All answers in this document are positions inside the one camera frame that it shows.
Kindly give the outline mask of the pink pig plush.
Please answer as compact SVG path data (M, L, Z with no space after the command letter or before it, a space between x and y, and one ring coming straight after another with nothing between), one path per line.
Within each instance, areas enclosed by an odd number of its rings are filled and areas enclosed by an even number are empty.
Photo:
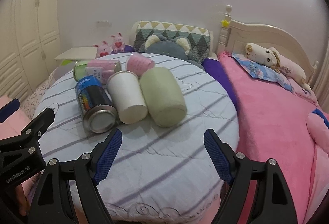
M113 39L111 44L113 54L123 53L125 51L125 42L122 34L118 32L116 35L112 35L111 37Z
M94 47L97 49L96 58L109 55L112 51L111 46L105 40L99 44L94 44Z

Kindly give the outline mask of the pink green labelled can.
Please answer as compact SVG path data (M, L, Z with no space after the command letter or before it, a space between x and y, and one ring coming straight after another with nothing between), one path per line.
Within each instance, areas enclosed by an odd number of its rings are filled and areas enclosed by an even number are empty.
M76 82L86 76L94 76L105 85L108 79L122 70L119 60L93 59L77 61L73 68L73 77Z

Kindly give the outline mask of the striped round table cloth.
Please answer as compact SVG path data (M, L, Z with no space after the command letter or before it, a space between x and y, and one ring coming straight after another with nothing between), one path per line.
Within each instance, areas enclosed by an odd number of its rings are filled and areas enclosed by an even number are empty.
M120 125L121 148L98 190L116 221L198 223L218 202L223 184L204 147L204 132L213 129L236 150L237 112L221 84L199 67L168 56L142 55L173 74L187 115L169 128L160 128L149 115L136 124ZM46 162L75 160L108 134L84 130L75 86L73 72L66 73L35 110L34 117L47 107L55 112L53 124L39 140Z

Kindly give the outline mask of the pink pig plush rear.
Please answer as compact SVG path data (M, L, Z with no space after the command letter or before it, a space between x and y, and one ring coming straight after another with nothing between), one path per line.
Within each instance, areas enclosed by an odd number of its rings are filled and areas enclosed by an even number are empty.
M112 35L111 37L113 39L111 44L113 54L123 53L125 51L125 42L122 34L118 32L116 35Z

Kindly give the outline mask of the cream wooden headboard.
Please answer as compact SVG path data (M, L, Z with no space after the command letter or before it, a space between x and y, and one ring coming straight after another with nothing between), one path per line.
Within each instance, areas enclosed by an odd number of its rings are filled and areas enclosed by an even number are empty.
M283 29L267 24L246 24L231 17L232 7L225 5L219 39L214 51L238 54L244 53L247 43L256 43L263 47L275 47L283 56L300 65L306 74L306 82L311 85L316 74L318 61L310 63L301 44Z

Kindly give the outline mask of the triangle pattern pillow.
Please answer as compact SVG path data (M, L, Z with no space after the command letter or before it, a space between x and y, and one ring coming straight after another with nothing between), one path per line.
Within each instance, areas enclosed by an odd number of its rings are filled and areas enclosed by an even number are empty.
M209 57L212 49L213 33L205 28L175 24L161 21L141 20L132 27L134 36L129 38L129 43L133 45L136 51L144 52L144 43L149 36L161 34L168 40L176 38L186 38L191 46L191 57L193 61L202 63Z

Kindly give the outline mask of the pink pig plush front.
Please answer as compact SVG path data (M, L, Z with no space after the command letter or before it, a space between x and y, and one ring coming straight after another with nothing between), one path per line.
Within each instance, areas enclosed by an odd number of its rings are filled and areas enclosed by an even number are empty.
M105 40L99 44L94 44L94 47L97 49L96 58L109 55L112 51L111 46Z

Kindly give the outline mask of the green matte cup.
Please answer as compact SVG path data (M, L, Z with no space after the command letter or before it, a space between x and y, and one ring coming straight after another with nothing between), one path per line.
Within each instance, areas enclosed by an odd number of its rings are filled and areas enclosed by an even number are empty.
M164 67L147 70L139 80L149 114L160 127L171 127L185 118L186 103L175 77Z

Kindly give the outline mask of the pink quilt on left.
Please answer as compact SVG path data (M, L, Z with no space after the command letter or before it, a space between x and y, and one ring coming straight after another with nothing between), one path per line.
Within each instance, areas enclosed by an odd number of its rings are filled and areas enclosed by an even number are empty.
M14 112L5 122L1 123L1 139L17 136L21 133L30 119L22 110ZM30 200L26 198L36 182L36 176L26 180L24 183L16 187L14 191L14 201L18 203L19 213L26 216L30 209Z

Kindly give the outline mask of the purple cushion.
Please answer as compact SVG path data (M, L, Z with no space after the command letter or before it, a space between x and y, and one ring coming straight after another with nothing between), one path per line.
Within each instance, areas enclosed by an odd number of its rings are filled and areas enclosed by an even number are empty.
M238 111L238 102L235 91L233 89L233 85L231 84L221 63L218 60L206 58L203 61L202 66L208 74L210 74L217 82L222 85L230 97L236 111Z

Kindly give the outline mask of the wall socket panel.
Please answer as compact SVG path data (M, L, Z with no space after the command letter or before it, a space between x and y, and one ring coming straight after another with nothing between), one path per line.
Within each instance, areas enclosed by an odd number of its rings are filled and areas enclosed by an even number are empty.
M102 20L102 21L97 21L96 22L96 27L97 28L100 28L100 27L111 27L111 26L112 26L112 23L110 23L107 20Z

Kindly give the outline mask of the pink plush with blue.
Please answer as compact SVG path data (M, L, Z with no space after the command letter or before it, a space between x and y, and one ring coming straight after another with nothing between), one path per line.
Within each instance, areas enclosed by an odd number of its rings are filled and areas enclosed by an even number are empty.
M307 116L306 124L312 139L328 154L328 119L316 108Z

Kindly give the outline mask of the white dog plush toy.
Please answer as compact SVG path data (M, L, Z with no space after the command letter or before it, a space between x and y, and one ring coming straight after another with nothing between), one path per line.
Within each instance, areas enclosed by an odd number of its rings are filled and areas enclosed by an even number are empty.
M281 55L276 48L270 47L267 49L255 43L247 43L245 55L258 64L265 65L278 73L294 79L305 90L312 91L306 82L306 74L303 68Z

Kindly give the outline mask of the blue black CoolTowel can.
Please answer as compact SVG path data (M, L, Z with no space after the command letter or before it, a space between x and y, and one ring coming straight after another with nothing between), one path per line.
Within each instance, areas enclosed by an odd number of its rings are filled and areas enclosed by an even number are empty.
M81 78L75 86L75 94L86 131L99 134L115 126L117 110L96 77Z

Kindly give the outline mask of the white paper cup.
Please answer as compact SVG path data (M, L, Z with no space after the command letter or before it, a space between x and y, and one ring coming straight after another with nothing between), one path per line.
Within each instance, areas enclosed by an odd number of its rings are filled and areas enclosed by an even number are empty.
M114 73L107 81L107 91L122 123L139 122L148 114L138 77L133 72L123 70Z

